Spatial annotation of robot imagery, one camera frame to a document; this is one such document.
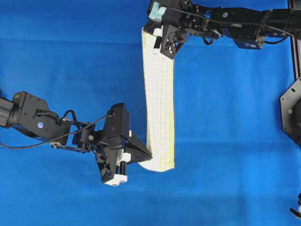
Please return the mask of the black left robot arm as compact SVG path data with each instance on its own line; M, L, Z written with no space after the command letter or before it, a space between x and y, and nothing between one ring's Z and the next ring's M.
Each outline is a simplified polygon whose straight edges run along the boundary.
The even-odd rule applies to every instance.
M49 143L52 148L93 153L101 182L119 186L127 182L127 165L149 161L152 153L130 129L130 114L124 103L113 105L102 130L94 122L80 122L73 110L60 117L44 99L27 92L15 93L11 101L0 99L0 126L14 128L27 137Z

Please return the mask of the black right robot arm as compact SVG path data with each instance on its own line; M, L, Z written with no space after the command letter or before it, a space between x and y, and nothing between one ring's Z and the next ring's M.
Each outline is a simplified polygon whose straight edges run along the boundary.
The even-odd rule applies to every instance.
M161 54L174 59L188 36L198 36L205 45L223 36L233 39L239 48L262 49L266 37L283 42L288 37L301 38L301 11L248 8L210 8L190 0L153 0L148 7L144 31L162 34L155 42Z

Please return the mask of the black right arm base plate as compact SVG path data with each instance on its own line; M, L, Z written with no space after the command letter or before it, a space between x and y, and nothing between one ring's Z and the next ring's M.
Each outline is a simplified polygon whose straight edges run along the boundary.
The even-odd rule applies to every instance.
M301 146L301 79L298 78L280 97L282 130Z

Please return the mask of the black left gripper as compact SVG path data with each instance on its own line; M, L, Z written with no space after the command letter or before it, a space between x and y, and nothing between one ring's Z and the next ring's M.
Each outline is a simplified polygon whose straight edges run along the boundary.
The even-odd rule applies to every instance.
M109 186L119 186L127 182L127 164L152 159L152 152L133 131L130 131L128 144L138 153L131 153L131 160L130 154L124 152L121 137L106 137L105 130L85 129L79 134L79 143L85 151L94 153L101 182Z

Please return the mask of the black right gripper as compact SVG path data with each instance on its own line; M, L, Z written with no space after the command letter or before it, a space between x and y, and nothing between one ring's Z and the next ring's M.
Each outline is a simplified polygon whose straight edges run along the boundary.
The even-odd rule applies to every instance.
M208 20L186 15L176 23L162 17L161 23L153 21L154 49L169 59L174 59L188 40L189 35L198 36L206 45L212 44L212 32L205 29Z

